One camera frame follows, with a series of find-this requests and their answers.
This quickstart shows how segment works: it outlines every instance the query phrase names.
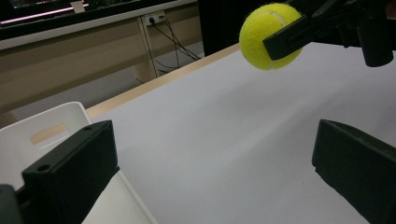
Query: robotic arm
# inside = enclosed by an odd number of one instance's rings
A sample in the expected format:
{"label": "robotic arm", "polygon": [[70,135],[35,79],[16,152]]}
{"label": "robotic arm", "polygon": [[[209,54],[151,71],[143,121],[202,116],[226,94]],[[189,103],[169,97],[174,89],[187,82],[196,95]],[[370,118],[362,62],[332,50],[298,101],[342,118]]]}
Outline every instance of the robotic arm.
{"label": "robotic arm", "polygon": [[268,36],[262,42],[272,60],[337,29],[345,48],[358,34],[367,66],[378,67],[393,60],[387,25],[386,5],[390,0],[290,0],[303,16]]}

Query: yellow tennis ball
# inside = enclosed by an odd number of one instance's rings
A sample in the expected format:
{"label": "yellow tennis ball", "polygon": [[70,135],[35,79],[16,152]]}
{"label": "yellow tennis ball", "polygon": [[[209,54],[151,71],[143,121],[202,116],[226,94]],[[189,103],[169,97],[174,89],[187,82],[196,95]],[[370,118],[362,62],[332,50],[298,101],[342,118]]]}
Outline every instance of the yellow tennis ball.
{"label": "yellow tennis ball", "polygon": [[291,63],[299,55],[300,49],[285,58],[272,61],[262,41],[300,17],[301,14],[294,7],[279,3],[259,7],[250,13],[239,34],[239,45],[247,61],[264,70],[281,68]]}

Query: table surface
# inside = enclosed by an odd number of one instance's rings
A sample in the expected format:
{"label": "table surface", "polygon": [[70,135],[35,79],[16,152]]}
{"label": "table surface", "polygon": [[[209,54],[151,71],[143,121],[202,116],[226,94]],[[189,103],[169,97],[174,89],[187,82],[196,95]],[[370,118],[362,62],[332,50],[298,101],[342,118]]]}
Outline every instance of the table surface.
{"label": "table surface", "polygon": [[237,48],[91,109],[92,121],[113,120],[120,168],[152,215],[160,224],[368,223],[311,157],[321,119],[396,146],[396,62],[370,68],[361,49],[312,43],[262,71]]}

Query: wall socket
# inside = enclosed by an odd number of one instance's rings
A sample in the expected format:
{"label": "wall socket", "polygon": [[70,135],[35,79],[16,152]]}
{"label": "wall socket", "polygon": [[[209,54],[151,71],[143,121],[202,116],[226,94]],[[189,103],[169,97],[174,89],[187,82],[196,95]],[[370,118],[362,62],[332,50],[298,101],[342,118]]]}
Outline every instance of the wall socket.
{"label": "wall socket", "polygon": [[145,15],[145,23],[147,26],[152,25],[151,22],[149,21],[150,18],[154,19],[154,23],[162,22],[163,21],[163,19],[161,18],[162,16],[165,16],[163,10],[149,13]]}

